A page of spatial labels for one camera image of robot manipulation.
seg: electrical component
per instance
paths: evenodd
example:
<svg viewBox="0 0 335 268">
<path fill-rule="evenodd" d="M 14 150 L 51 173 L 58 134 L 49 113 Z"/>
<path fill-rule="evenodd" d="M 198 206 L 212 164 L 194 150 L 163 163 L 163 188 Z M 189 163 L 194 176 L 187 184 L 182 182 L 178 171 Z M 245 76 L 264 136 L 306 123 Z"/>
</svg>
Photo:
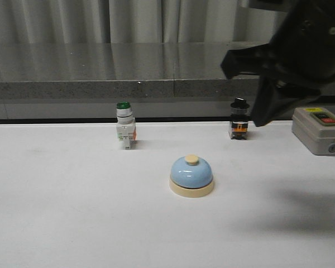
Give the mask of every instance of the electrical component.
<svg viewBox="0 0 335 268">
<path fill-rule="evenodd" d="M 335 115 L 325 108 L 296 108 L 292 132 L 315 155 L 335 155 Z"/>
<path fill-rule="evenodd" d="M 229 136 L 231 139 L 246 140 L 248 130 L 248 108 L 245 99 L 235 98 L 231 104 L 231 120 L 229 122 Z"/>
<path fill-rule="evenodd" d="M 117 103 L 117 135 L 123 141 L 124 148 L 131 148 L 131 141 L 136 140 L 135 118 L 129 102 Z"/>
</svg>

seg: white table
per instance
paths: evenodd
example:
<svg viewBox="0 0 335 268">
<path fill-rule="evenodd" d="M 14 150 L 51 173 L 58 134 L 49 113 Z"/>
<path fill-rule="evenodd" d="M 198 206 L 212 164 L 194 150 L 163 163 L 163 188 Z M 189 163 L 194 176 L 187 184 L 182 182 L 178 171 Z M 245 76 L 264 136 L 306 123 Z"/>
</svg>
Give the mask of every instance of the white table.
<svg viewBox="0 0 335 268">
<path fill-rule="evenodd" d="M 335 268 L 335 156 L 314 156 L 291 122 L 0 125 L 0 268 Z M 169 188 L 173 162 L 206 159 L 214 191 Z"/>
</svg>

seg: red button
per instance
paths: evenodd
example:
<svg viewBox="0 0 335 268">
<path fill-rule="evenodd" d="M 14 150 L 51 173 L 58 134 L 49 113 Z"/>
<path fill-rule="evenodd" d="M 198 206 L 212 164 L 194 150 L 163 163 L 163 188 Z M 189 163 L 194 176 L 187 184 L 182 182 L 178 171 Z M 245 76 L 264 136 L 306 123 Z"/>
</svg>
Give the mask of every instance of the red button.
<svg viewBox="0 0 335 268">
<path fill-rule="evenodd" d="M 326 124 L 332 124 L 335 123 L 335 120 L 333 118 L 321 118 L 322 121 Z"/>
</svg>

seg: switch box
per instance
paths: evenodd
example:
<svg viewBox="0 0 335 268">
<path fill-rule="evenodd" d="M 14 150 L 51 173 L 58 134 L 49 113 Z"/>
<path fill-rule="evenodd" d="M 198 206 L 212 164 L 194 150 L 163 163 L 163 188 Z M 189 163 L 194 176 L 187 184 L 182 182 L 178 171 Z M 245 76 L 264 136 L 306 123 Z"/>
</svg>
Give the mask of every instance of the switch box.
<svg viewBox="0 0 335 268">
<path fill-rule="evenodd" d="M 321 107 L 296 108 L 292 132 L 315 155 L 335 155 L 335 115 Z"/>
</svg>

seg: white curtain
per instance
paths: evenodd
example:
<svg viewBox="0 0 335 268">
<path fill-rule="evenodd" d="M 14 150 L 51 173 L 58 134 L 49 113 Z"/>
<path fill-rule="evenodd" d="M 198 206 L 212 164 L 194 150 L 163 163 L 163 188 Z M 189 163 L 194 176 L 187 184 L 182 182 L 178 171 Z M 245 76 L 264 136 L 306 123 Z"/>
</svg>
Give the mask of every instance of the white curtain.
<svg viewBox="0 0 335 268">
<path fill-rule="evenodd" d="M 0 0 L 0 44 L 268 41 L 283 17 L 238 0 Z"/>
</svg>

